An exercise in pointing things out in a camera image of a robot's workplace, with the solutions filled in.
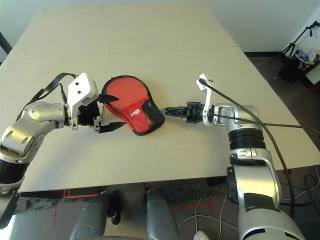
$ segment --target white cable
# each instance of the white cable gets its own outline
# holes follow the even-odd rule
[[[194,216],[195,216],[195,232],[198,232],[198,223],[197,223],[197,209],[198,209],[198,206],[200,204],[200,201],[208,194],[208,192],[206,192],[202,197],[200,197],[198,203],[196,204],[196,207],[195,207],[195,210],[194,210]]]
[[[190,219],[193,219],[193,218],[195,218],[195,217],[203,217],[203,218],[212,219],[212,220],[215,220],[215,221],[217,221],[217,222],[221,222],[222,224],[224,224],[224,225],[226,225],[226,226],[228,226],[228,227],[230,227],[230,228],[232,228],[232,229],[239,229],[239,228],[237,228],[236,226],[232,226],[232,225],[230,225],[230,224],[228,224],[228,223],[226,223],[226,222],[220,221],[219,219],[217,219],[217,218],[215,218],[215,217],[206,216],[206,215],[193,215],[193,216],[190,216],[190,217],[188,217],[187,219],[183,220],[183,221],[178,225],[178,229],[179,229],[185,222],[187,222],[187,221],[189,221]]]
[[[224,206],[225,206],[225,203],[226,203],[226,200],[227,200],[227,194],[225,194],[225,197],[224,197],[224,201],[223,201],[223,204],[222,204],[222,207],[221,207],[221,210],[220,210],[220,230],[219,230],[219,236],[218,236],[218,239],[217,240],[220,240],[220,237],[221,237],[221,229],[222,229],[222,211],[224,209]]]
[[[302,194],[304,194],[304,193],[306,193],[306,192],[308,192],[308,191],[310,191],[310,190],[312,190],[312,189],[315,189],[316,187],[318,187],[318,186],[320,185],[320,176],[319,176],[319,173],[318,173],[318,166],[319,166],[319,165],[317,165],[317,166],[315,167],[316,176],[318,177],[318,183],[317,183],[315,186],[313,186],[312,188],[310,188],[309,190],[304,190],[304,191],[301,192],[298,196],[296,196],[294,199],[297,199],[297,198],[301,197]],[[282,200],[291,200],[291,198],[281,198],[281,199],[282,199]]]

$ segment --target black strap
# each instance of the black strap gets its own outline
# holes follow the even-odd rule
[[[36,95],[33,96],[30,102],[35,102],[39,100],[40,96],[44,94],[45,92],[51,92],[53,89],[55,89],[58,85],[58,83],[63,79],[65,76],[72,76],[74,79],[77,77],[77,75],[73,73],[67,73],[62,72],[59,75],[57,75],[45,88],[40,89]]]
[[[29,104],[32,104],[34,103],[35,101],[38,101],[38,100],[41,100],[43,98],[45,98],[46,96],[48,96],[54,89],[57,88],[57,86],[60,85],[61,87],[61,97],[62,97],[62,100],[63,102],[66,104],[67,103],[67,97],[66,97],[66,94],[64,92],[64,88],[62,86],[61,83],[59,83],[61,81],[61,79],[63,79],[65,76],[72,76],[74,79],[76,77],[78,77],[78,75],[76,74],[73,74],[73,73],[67,73],[67,72],[62,72],[60,74],[58,74],[49,84],[48,86],[46,86],[45,88],[42,88],[40,89],[34,96],[33,98],[31,98],[31,100],[26,104],[24,105],[24,107],[22,108],[21,112],[18,114],[18,116],[16,117],[16,121],[18,119],[21,118],[21,115],[23,113],[23,110],[25,109],[26,106],[28,106]]]

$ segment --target tabletop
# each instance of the tabletop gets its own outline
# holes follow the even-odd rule
[[[196,79],[206,73],[219,91],[241,104],[256,106],[264,122],[298,124],[237,44],[199,3],[40,11],[0,67],[0,110],[5,112],[0,131],[16,119],[40,88],[62,72],[85,72],[99,90],[111,77],[133,75],[148,86],[160,109],[184,106],[189,101],[204,103],[206,95]],[[62,80],[65,88],[71,80]],[[56,103],[60,99],[56,91],[45,100]],[[227,102],[216,95],[213,100]],[[117,119],[107,109],[101,117],[104,123]],[[288,168],[320,163],[320,152],[302,129],[269,129]],[[281,163],[264,135],[279,170]],[[135,135],[126,125],[103,134],[91,127],[80,126],[78,131],[65,127],[46,136],[20,191],[223,176],[229,155],[225,127],[185,123],[181,118],[166,117],[159,129],[145,136]]]

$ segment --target metal bracket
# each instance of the metal bracket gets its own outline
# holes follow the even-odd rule
[[[204,85],[202,85],[200,83],[200,79],[203,79],[206,84],[212,86],[211,84],[215,85],[214,84],[214,81],[208,76],[208,75],[205,75],[204,73],[202,73],[198,80],[196,81],[196,84],[198,85],[198,87],[200,88],[200,90],[204,93],[206,93],[206,97],[205,97],[205,104],[204,104],[204,107],[203,107],[203,111],[202,111],[202,120],[203,120],[203,123],[204,125],[206,126],[210,126],[211,123],[209,122],[209,118],[208,118],[208,113],[209,113],[209,109],[211,107],[211,93],[212,93],[212,90]]]
[[[90,80],[83,72],[68,85],[68,116],[72,130],[78,130],[78,109],[81,105],[87,106],[95,101],[99,91],[95,81]]]

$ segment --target tripod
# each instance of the tripod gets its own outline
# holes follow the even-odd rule
[[[288,45],[285,49],[283,49],[281,52],[279,52],[274,58],[272,58],[272,59],[269,61],[269,63],[271,63],[271,62],[272,62],[273,60],[275,60],[275,59],[280,59],[280,57],[281,57],[282,55],[286,54],[286,53],[291,49],[290,54],[289,54],[289,57],[288,57],[288,59],[290,59],[290,58],[291,58],[291,55],[292,55],[292,53],[293,53],[293,51],[294,51],[294,49],[295,49],[295,47],[296,47],[296,42],[299,40],[299,38],[300,38],[307,30],[310,30],[310,37],[312,37],[312,36],[313,36],[312,29],[313,29],[314,27],[316,27],[316,26],[317,26],[317,27],[320,27],[320,23],[317,22],[317,21],[314,21],[314,23],[312,23],[310,26],[306,26],[305,29],[303,30],[303,32],[296,38],[296,40],[294,40],[294,42],[290,42],[289,45]]]

